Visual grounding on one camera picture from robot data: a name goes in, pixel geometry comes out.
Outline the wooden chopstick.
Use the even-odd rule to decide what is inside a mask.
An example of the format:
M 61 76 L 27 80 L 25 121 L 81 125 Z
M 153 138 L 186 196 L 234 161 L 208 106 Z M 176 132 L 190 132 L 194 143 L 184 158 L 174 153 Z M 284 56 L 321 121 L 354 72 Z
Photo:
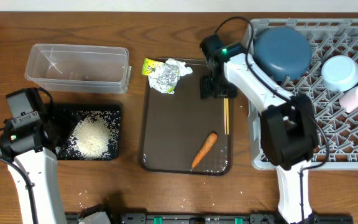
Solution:
M 227 130 L 229 134 L 229 99 L 228 98 L 227 98 Z
M 228 134 L 228 130 L 227 130 L 227 98 L 224 98 L 223 102 L 224 102 L 224 134 L 227 135 Z

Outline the pile of white rice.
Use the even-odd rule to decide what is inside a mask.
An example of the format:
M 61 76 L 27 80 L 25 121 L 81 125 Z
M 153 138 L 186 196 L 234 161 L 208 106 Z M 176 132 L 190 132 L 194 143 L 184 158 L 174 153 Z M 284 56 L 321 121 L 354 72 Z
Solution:
M 60 154 L 65 160 L 110 161 L 118 156 L 121 112 L 79 110 L 80 120 Z

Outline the white tissue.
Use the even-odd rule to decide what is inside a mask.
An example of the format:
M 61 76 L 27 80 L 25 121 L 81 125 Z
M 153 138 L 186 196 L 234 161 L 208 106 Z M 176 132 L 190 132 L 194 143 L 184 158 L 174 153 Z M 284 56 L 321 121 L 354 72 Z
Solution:
M 185 75 L 189 75 L 193 73 L 192 68 L 187 67 L 185 62 L 181 62 L 178 60 L 175 60 L 173 58 L 169 58 L 165 62 L 167 65 L 171 65 L 178 68 L 178 74 L 180 77 L 183 77 Z

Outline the foil snack wrapper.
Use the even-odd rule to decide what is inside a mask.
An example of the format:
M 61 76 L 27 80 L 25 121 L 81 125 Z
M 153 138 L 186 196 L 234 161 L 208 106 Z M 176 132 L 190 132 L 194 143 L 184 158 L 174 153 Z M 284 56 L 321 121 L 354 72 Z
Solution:
M 149 87 L 163 94 L 174 94 L 179 80 L 178 67 L 145 58 L 142 74 L 148 77 Z

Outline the orange carrot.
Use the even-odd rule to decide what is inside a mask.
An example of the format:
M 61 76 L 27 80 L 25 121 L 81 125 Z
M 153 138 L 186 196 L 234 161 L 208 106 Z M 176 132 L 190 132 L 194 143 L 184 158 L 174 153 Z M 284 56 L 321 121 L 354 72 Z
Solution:
M 204 144 L 202 145 L 201 149 L 193 159 L 193 162 L 191 164 L 191 168 L 194 169 L 201 160 L 207 155 L 207 153 L 210 151 L 210 149 L 214 146 L 215 142 L 218 139 L 218 135 L 213 132 L 211 133 L 205 140 Z

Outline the large blue plate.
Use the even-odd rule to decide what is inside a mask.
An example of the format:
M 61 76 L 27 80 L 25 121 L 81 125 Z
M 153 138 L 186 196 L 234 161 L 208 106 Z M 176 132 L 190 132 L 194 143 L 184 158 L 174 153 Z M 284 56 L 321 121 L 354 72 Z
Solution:
M 257 65 L 276 82 L 300 79 L 311 63 L 312 50 L 306 37 L 290 27 L 262 32 L 254 44 Z

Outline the small light blue bowl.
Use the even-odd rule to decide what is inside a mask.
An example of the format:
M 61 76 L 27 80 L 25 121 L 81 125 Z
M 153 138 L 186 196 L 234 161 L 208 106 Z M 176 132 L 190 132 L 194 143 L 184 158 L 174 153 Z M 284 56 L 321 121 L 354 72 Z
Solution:
M 348 56 L 337 55 L 323 64 L 323 85 L 330 91 L 347 91 L 358 84 L 358 64 Z

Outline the white pink cup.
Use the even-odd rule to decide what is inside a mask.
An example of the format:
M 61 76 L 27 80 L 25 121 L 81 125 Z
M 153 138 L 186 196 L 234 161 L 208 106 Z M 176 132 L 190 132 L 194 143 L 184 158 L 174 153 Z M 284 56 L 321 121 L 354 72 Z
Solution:
M 344 108 L 346 113 L 351 113 L 358 110 L 358 86 L 349 90 L 339 99 L 341 108 Z

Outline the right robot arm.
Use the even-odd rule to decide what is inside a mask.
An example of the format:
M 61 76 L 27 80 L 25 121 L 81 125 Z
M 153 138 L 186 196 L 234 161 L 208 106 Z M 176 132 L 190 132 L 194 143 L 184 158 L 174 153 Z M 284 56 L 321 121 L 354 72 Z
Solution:
M 308 169 L 318 135 L 311 100 L 278 86 L 240 43 L 224 45 L 213 34 L 201 41 L 200 49 L 210 71 L 200 81 L 201 98 L 230 99 L 241 91 L 253 102 L 259 113 L 260 146 L 277 171 L 278 211 L 287 223 L 312 223 Z

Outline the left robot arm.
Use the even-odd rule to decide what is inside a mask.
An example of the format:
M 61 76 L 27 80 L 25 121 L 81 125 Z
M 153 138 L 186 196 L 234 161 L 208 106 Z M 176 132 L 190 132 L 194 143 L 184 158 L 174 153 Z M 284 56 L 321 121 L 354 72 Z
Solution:
M 45 106 L 43 88 L 25 88 L 6 96 L 12 118 L 0 136 L 0 156 L 15 182 L 24 223 L 111 223 L 93 207 L 76 217 L 65 214 L 57 178 L 61 128 L 53 120 L 53 104 Z

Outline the grey dishwasher rack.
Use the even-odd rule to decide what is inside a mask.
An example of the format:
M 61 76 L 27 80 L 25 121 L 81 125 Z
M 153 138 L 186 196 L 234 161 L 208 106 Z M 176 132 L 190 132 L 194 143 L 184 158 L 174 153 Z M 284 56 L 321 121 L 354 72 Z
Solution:
M 325 159 L 326 170 L 358 170 L 358 110 L 346 113 L 339 105 L 341 92 L 325 89 L 321 68 L 327 59 L 344 55 L 358 64 L 358 19 L 253 19 L 253 37 L 267 29 L 287 26 L 301 32 L 312 49 L 308 71 L 299 80 L 284 79 L 281 86 L 294 95 L 304 93 L 313 102 L 315 118 L 328 139 L 321 139 L 312 163 Z

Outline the black plastic tray bin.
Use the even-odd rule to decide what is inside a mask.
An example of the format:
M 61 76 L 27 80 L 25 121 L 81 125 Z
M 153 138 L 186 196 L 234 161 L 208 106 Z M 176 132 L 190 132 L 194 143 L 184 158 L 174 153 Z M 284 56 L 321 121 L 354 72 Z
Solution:
M 55 112 L 58 110 L 73 110 L 78 112 L 79 110 L 119 110 L 121 109 L 118 105 L 98 105 L 98 104 L 57 104 L 55 105 Z M 57 147 L 57 159 L 60 159 L 60 154 L 67 148 L 66 147 Z

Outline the clear plastic bin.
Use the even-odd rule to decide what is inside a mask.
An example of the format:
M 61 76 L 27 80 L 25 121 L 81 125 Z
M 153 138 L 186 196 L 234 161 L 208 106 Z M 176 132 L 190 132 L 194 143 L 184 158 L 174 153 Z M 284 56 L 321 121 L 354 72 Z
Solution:
M 35 44 L 24 76 L 48 91 L 125 94 L 129 51 L 123 47 Z

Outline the dark brown serving tray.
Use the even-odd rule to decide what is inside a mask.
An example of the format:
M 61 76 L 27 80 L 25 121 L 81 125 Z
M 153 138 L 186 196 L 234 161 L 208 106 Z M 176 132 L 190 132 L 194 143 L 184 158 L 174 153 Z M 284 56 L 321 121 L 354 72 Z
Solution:
M 200 97 L 200 79 L 209 74 L 203 59 L 186 59 L 193 73 L 181 77 L 174 94 L 148 87 L 140 140 L 141 166 L 151 172 L 220 176 L 232 167 L 233 130 L 224 134 L 222 98 Z M 201 162 L 191 168 L 206 138 L 218 139 Z

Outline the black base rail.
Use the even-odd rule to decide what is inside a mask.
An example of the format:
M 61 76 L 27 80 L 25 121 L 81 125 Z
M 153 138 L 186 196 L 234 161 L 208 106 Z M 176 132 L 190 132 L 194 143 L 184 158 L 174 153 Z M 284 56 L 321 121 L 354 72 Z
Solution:
M 67 213 L 67 223 L 80 223 L 80 213 Z M 279 224 L 287 223 L 279 214 L 253 213 L 247 215 L 147 215 L 126 213 L 108 215 L 107 221 L 118 224 Z M 351 216 L 312 215 L 300 223 L 310 224 L 353 224 Z

